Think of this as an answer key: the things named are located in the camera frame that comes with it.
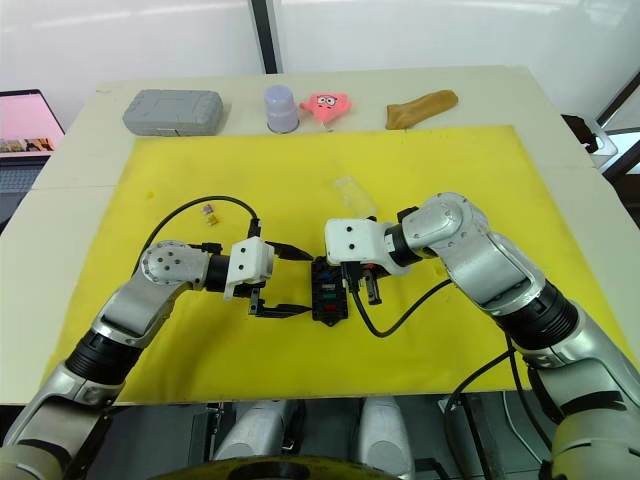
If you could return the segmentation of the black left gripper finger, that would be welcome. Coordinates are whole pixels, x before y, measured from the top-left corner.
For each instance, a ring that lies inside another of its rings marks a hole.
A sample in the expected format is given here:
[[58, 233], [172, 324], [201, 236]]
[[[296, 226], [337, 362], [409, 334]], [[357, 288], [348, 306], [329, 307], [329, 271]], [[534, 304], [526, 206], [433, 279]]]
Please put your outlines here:
[[293, 245], [273, 242], [272, 247], [274, 248], [275, 255], [283, 260], [291, 260], [291, 261], [313, 261], [314, 260], [314, 257], [311, 254]]
[[258, 316], [260, 318], [289, 318], [311, 310], [311, 307], [297, 304], [278, 304], [274, 307], [260, 305], [258, 308]]

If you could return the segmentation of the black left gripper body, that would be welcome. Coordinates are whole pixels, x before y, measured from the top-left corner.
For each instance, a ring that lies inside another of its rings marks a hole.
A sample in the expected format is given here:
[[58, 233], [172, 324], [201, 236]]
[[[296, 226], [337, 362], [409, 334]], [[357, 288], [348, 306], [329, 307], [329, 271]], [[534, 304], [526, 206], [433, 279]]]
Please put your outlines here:
[[249, 314], [260, 317], [263, 312], [264, 300], [260, 298], [261, 290], [266, 286], [266, 282], [248, 284], [241, 283], [234, 287], [233, 296], [246, 298], [249, 300]]

